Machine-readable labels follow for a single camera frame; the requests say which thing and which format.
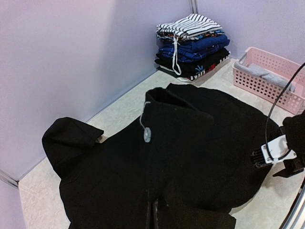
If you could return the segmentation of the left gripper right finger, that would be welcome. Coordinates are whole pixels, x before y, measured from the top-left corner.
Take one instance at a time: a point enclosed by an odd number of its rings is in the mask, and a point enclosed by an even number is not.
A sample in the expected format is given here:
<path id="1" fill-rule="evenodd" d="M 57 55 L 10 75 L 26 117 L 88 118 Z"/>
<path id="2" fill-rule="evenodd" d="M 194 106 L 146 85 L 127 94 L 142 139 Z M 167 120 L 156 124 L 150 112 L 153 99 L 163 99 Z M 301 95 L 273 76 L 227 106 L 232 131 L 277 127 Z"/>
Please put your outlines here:
<path id="1" fill-rule="evenodd" d="M 152 228 L 165 229 L 165 201 L 163 198 L 156 199 L 152 204 Z"/>

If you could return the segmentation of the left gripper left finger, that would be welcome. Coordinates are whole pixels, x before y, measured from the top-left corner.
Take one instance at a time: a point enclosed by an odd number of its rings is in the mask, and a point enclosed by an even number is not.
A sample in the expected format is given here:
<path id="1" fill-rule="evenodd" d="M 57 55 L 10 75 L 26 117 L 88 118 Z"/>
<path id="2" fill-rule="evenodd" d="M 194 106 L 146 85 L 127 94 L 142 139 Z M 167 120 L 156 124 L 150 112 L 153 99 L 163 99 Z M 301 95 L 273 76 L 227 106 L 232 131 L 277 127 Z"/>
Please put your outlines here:
<path id="1" fill-rule="evenodd" d="M 142 197 L 142 229 L 151 228 L 151 202 L 149 189 L 143 190 Z"/>

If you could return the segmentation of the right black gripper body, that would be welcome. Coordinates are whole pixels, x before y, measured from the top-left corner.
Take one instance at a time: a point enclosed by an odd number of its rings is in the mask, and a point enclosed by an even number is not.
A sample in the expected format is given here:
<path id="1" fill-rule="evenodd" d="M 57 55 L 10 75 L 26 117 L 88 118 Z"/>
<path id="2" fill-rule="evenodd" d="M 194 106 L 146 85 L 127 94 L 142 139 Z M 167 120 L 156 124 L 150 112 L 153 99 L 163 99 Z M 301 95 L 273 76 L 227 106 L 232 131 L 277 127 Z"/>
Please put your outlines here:
<path id="1" fill-rule="evenodd" d="M 285 118 L 282 129 L 288 149 L 296 153 L 296 158 L 285 159 L 285 168 L 275 173 L 273 177 L 292 177 L 302 173 L 305 168 L 305 115 L 299 114 Z"/>

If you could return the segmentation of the black white striped shirt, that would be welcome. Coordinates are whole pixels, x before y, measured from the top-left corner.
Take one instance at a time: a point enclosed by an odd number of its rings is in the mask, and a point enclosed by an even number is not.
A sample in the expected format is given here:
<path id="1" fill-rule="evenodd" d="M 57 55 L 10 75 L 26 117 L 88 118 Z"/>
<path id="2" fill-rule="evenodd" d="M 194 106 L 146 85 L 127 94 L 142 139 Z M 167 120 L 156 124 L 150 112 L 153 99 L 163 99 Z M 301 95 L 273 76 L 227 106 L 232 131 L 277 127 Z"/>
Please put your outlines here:
<path id="1" fill-rule="evenodd" d="M 190 14 L 174 22 L 158 24 L 156 33 L 159 37 L 178 37 L 190 39 L 207 32 L 222 30 L 222 26 L 212 19 L 200 15 Z"/>

